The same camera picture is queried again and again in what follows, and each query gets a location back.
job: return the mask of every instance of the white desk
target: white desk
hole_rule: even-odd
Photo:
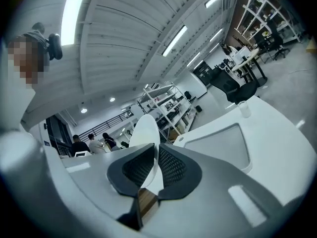
[[[255,96],[247,102],[252,112],[249,118],[243,118],[236,108],[178,136],[174,145],[184,147],[192,140],[239,124],[250,156],[247,175],[285,205],[307,191],[317,167],[316,153],[304,135],[268,103]],[[212,156],[212,150],[204,154]]]
[[[237,64],[235,65],[233,68],[232,68],[232,71],[236,71],[238,69],[240,69],[241,67],[246,67],[247,71],[251,74],[252,78],[257,82],[258,84],[258,87],[260,86],[263,86],[266,82],[267,82],[267,77],[265,76],[265,74],[263,73],[261,67],[259,66],[257,60],[255,59],[255,57],[258,55],[259,53],[259,49],[255,49],[255,50],[252,50],[248,59],[246,61],[244,61],[243,63],[241,64]],[[248,63],[250,61],[253,61],[254,64],[258,67],[262,77],[261,78],[256,78],[254,73],[252,72],[252,70],[249,68],[248,66]]]
[[[235,65],[232,68],[232,71],[236,71],[236,70],[240,69],[241,67],[245,66],[247,63],[249,63],[253,58],[255,58],[257,56],[258,52],[259,52],[259,49],[252,50],[248,59],[241,64]]]

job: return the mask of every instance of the brown wall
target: brown wall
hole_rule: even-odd
[[[247,5],[248,0],[237,0],[237,4],[236,7],[234,9],[233,12],[233,17],[232,17],[232,21],[231,21],[231,25],[227,34],[227,37],[225,39],[225,43],[227,45],[236,47],[236,46],[240,46],[240,44],[232,37],[233,35],[238,37],[243,43],[245,43],[246,45],[248,45],[249,43],[246,41],[245,38],[243,38],[242,35],[240,35],[236,30],[235,27],[237,27],[237,25],[240,22],[240,19],[243,15],[244,12],[244,8],[242,7],[242,5]]]

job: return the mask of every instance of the person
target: person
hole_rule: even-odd
[[[111,152],[120,150],[120,148],[117,147],[117,143],[108,135],[108,133],[103,133],[103,137],[105,139],[105,144],[109,147]]]
[[[220,43],[220,46],[222,48],[222,51],[226,54],[226,56],[230,58],[233,58],[238,53],[238,51],[234,47],[228,46],[223,42]]]
[[[93,134],[89,134],[88,138],[90,139],[89,142],[89,149],[94,153],[105,153],[104,145],[101,144],[98,140],[95,140]]]
[[[71,145],[71,156],[75,157],[76,152],[91,152],[85,142],[81,142],[78,135],[73,135],[74,143]]]

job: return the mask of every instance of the glass cup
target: glass cup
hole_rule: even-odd
[[[246,101],[242,101],[238,104],[238,107],[241,111],[241,114],[244,118],[248,118],[251,115],[251,110],[249,109],[248,103]]]

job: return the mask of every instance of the mesh chair back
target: mesh chair back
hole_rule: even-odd
[[[235,92],[233,92],[233,90],[239,90],[240,88],[238,82],[223,70],[218,73],[217,77],[213,77],[210,84],[223,91],[227,96],[227,100],[230,102],[234,102],[235,99]]]
[[[280,35],[279,35],[278,31],[277,31],[275,23],[272,20],[270,20],[270,21],[267,22],[267,26],[272,31],[272,35],[271,36],[274,39],[274,46],[282,45],[283,44],[283,39],[282,39],[282,37],[280,37]]]

